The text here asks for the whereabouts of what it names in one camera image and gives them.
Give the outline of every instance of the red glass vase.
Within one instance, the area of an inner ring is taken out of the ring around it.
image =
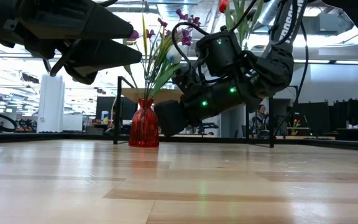
[[[135,147],[158,147],[158,119],[151,108],[153,99],[139,99],[140,109],[132,118],[129,145]]]

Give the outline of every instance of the artificial flower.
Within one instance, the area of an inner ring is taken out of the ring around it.
[[[164,28],[167,28],[168,24],[166,22],[164,22],[161,18],[158,18],[157,20],[161,24],[161,26],[163,26]]]
[[[228,4],[229,0],[221,0],[221,2],[219,3],[219,12],[224,13]]]
[[[167,30],[165,31],[165,37],[164,38],[167,38],[171,35],[171,31],[170,30]]]
[[[139,38],[139,33],[136,30],[134,30],[131,36],[128,38],[128,41],[135,41],[138,38]]]
[[[191,45],[190,32],[188,30],[183,30],[182,35],[183,35],[183,38],[181,40],[181,44],[190,46]]]
[[[155,33],[154,33],[154,30],[151,30],[150,32],[149,32],[149,30],[148,29],[146,29],[146,36],[147,36],[147,38],[152,38],[152,36],[154,36],[155,35]]]
[[[195,18],[193,19],[193,23],[196,24],[196,25],[198,25],[198,26],[200,26],[200,25],[201,25],[200,18],[199,18],[199,17],[195,17]]]
[[[189,15],[188,15],[188,14],[183,15],[183,14],[181,13],[181,10],[180,10],[180,9],[177,10],[177,14],[178,14],[180,20],[188,20],[188,18],[189,18]]]
[[[180,50],[183,52],[185,49],[183,48],[183,46],[178,45],[178,47],[180,48]],[[181,55],[179,53],[179,51],[176,49],[176,47],[174,45],[172,45],[167,53],[167,61],[169,63],[179,63],[181,60]]]

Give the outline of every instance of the person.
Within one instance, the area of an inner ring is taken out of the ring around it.
[[[265,105],[259,105],[256,115],[252,118],[252,132],[258,134],[262,130],[267,130],[269,125],[269,115],[265,113]]]

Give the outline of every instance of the light wood surface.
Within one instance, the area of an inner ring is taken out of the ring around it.
[[[139,88],[140,95],[144,94],[144,88]],[[134,103],[138,103],[139,94],[135,88],[122,88],[121,93]],[[154,97],[154,103],[160,103],[167,100],[177,100],[180,101],[180,96],[182,96],[180,90],[166,90],[162,89],[158,91],[157,95]]]
[[[358,224],[358,151],[0,144],[0,224]]]

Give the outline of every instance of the purple flower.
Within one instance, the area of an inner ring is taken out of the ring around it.
[[[191,16],[188,18],[187,21],[188,21],[188,22],[192,22],[192,23],[194,23],[194,24],[196,24],[196,25],[198,25],[198,26],[201,25],[200,18],[199,18],[199,17],[194,17],[194,15],[191,15]]]
[[[191,37],[183,35],[183,39],[181,40],[181,44],[190,46],[191,45]]]
[[[181,19],[181,20],[188,20],[188,19],[189,19],[189,15],[188,15],[188,14],[183,15],[183,14],[181,13],[181,10],[180,10],[180,9],[177,10],[177,14],[178,14],[178,16],[179,16],[179,19]]]
[[[161,24],[161,26],[163,26],[164,28],[166,28],[167,27],[167,23],[166,22],[164,22],[163,20],[161,20],[161,18],[159,18],[158,19],[158,22]]]
[[[147,38],[152,38],[152,36],[154,36],[155,35],[155,33],[154,33],[154,30],[151,30],[150,32],[149,32],[149,30],[148,29],[146,29],[146,37]]]
[[[190,32],[188,30],[183,30],[182,34],[183,34],[183,38],[190,36]]]
[[[167,30],[166,33],[165,33],[165,37],[164,38],[167,38],[171,35],[171,31],[170,30]]]
[[[134,30],[131,36],[128,38],[128,41],[135,41],[138,38],[139,38],[139,33],[136,30]]]

